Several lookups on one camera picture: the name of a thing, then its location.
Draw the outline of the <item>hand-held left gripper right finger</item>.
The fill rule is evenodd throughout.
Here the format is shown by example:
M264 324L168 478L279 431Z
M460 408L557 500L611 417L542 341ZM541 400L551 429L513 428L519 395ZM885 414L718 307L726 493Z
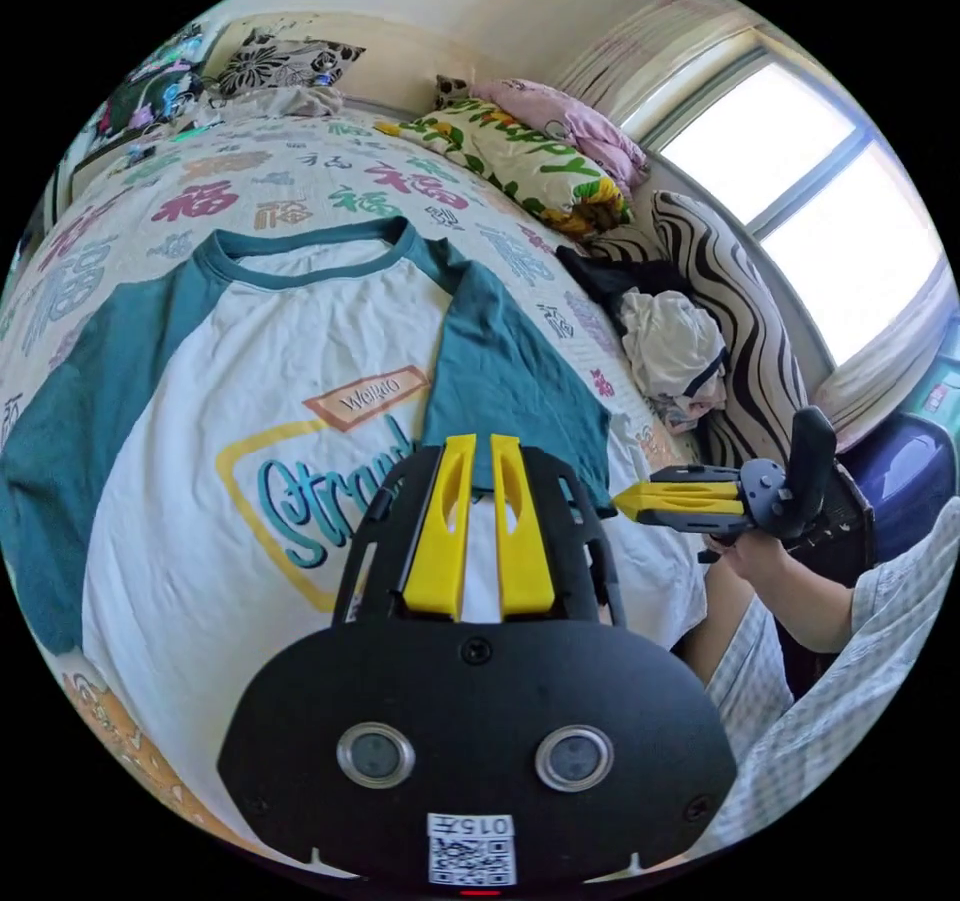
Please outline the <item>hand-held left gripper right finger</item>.
M521 445L501 434L490 443L500 617L547 616L555 593Z

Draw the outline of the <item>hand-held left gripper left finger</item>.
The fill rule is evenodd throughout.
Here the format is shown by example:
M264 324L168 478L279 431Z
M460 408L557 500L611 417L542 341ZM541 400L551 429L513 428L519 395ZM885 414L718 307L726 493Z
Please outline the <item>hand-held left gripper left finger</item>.
M408 611L458 621L465 589L468 521L477 438L448 438L431 456L429 491L411 564L403 587Z

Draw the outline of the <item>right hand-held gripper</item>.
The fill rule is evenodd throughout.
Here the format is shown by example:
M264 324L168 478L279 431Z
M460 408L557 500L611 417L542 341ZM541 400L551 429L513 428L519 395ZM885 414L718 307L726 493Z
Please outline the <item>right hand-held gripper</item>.
M786 472L763 459L739 469L667 467L612 500L621 514L639 524L718 539L758 530L788 543L807 529L807 515L788 487Z

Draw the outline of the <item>person's right hand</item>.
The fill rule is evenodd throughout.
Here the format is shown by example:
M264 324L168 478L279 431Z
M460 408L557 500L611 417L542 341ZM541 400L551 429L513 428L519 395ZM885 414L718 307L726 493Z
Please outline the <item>person's right hand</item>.
M718 556L718 563L745 580L758 594L769 593L774 584L786 577L793 559L782 543L758 530L736 538L706 539L708 549Z

